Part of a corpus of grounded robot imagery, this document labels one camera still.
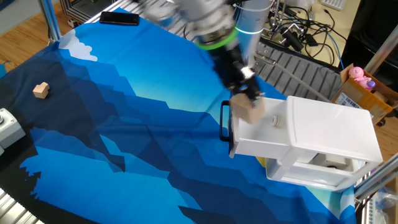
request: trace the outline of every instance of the black handle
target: black handle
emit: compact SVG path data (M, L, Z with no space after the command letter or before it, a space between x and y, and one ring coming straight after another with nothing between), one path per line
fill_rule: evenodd
M228 136L223 136L223 107L224 106L229 106L229 101L228 100L224 100L221 103L221 113L220 113L220 140L224 141L224 142L230 142L231 141L231 137Z

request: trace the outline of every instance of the black cable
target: black cable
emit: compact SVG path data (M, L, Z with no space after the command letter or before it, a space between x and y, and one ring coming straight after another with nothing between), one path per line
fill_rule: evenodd
M329 27L319 27L319 29L317 29L312 35L314 36L314 35L321 34L323 32L330 32L330 31L328 31L328 28Z
M308 52L308 50L307 50L307 45L308 45L308 43L304 43L304 42L303 42L303 44L305 44L304 49L305 49L305 52L307 53L307 55L308 55L309 57L313 58L313 56L312 56L312 55ZM331 51L331 58L332 58L332 60L331 60L331 62L330 62L330 65L334 65L334 64L335 64L335 53L334 53L332 47L330 47L330 45L328 45L328 44L319 44L319 45L325 45L326 47L328 47L328 48L330 49L330 51Z
M307 19L310 19L310 14L308 13L308 11L302 7L295 7L295 6L286 6L288 9L301 9L303 10L305 13L307 13Z
M182 31L182 34L184 35L185 40L187 39L187 36L185 35L185 31L187 30L187 25L188 25L188 23L185 24L184 30Z
M332 21L333 21L333 25L331 26L331 28L332 29L335 28L336 22L335 22L335 19L333 18L333 16L331 16L330 12L327 9L323 9L323 11L325 13L327 13L330 16L330 19L332 19Z
M297 22L299 22L299 23L301 23L303 26L305 26L305 24L304 24L303 22L301 22L302 20L305 20L305 19L302 19L302 18L300 18L300 19L297 19L297 18L295 18L295 19L283 19L283 20L296 20ZM330 25L328 25L328 24L323 24L323 23L317 22L317 21L310 21L310 22L311 22L312 25L314 25L314 26L322 27L322 28L324 28L324 29L326 29L326 28L330 29L330 30L328 30L328 32L332 32L332 31L333 31L335 34L339 35L341 38L343 38L343 39L347 42L347 38L345 38L345 37L342 36L340 33L338 33L336 30L334 30L334 28L331 28ZM295 22L286 22L285 24L293 24L293 23L295 23Z
M318 54L321 53L321 51L323 50L323 48L325 48L325 44L326 44L327 38L328 38L328 31L325 32L325 39L323 39L323 44L322 44L321 49L320 49L313 57L316 57Z
M373 198L373 196L374 196L376 193L377 193L377 191L375 191L373 194L369 195L369 197L365 200L364 203L361 202L361 203L358 205L358 207L355 209L355 214L359 213L359 211L361 211L361 210L366 206L366 204Z

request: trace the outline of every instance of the wire bundle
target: wire bundle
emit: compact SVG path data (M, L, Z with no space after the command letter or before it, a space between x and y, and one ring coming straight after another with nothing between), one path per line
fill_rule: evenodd
M324 12L327 13L327 14L330 16L330 18L332 19L332 21L333 21L333 24L332 24L332 25L323 24L323 23L321 23L321 22L317 22L317 21L312 21L312 20L310 20L310 16L309 16L309 14L308 14L308 11L307 11L306 9L304 9L304 8L301 8L301 7L288 7L288 8L291 8L291 9L300 9L300 10L305 11L305 13L307 14L307 19L302 19L302 18L299 18L298 16L294 16L294 18L290 18L290 17L285 16L287 19L284 19L284 20L290 20L290 21L292 21L292 22L288 22L288 23L285 23L285 24L299 23L300 25L304 26L304 28L305 28L304 35L307 34L308 30L310 30L310 29L311 29L311 30L315 30L315 32L312 34L312 37L315 36L315 35L320 35L320 34L322 34L322 33L325 33L325 38L323 39L323 43L321 43L321 44L318 43L318 44L321 45L322 47L321 47L321 49L320 49L315 55L311 55L311 54L308 52L308 49L307 49L308 42L307 42L305 39L302 39L302 43L303 43L304 46L305 46L304 49L305 49L307 55L308 55L309 57L311 57L311 58L314 58L314 57L316 57L318 54L320 54L320 52L321 52L321 51L325 48L325 46L326 46L326 47L328 47L328 48L331 50L332 60L331 60L331 63L330 63L330 64L333 65L333 64L335 63L335 53L333 52L332 47L330 47L330 45L326 44L327 37L330 37L330 39L331 39L331 40L333 41L333 43L336 45L338 57L339 57L339 59L340 59L340 64L341 64L341 67L344 69L343 62L341 61L340 50L339 50L339 48L338 48L338 46L337 46L336 40L330 35L330 33L331 33L331 32L334 32L335 34L337 34L337 35L339 35L341 38L343 38L345 41L347 41L347 39L346 39L345 37L343 37L341 34L339 34L336 30L334 30L336 22L335 22L333 16L329 13L329 11L327 11L326 9L324 9Z

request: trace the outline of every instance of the white cloud print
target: white cloud print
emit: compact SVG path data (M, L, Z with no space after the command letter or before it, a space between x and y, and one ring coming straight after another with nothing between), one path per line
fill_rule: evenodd
M84 43L79 41L79 39L76 37L76 31L74 29L65 34L59 40L59 42L59 49L69 50L70 56L72 57L82 60L91 60L94 62L98 60L97 57L90 54L93 48L86 46Z

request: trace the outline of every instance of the green ring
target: green ring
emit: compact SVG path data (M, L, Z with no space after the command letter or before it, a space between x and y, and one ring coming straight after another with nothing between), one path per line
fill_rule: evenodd
M225 38L224 40L218 42L217 44L213 44L213 45L203 45L200 43L197 43L197 46L203 50L214 50L217 48L220 48L228 43L230 43L233 39L235 39L235 37L238 35L238 31L234 28L234 31L231 32L231 34L229 35L229 37Z

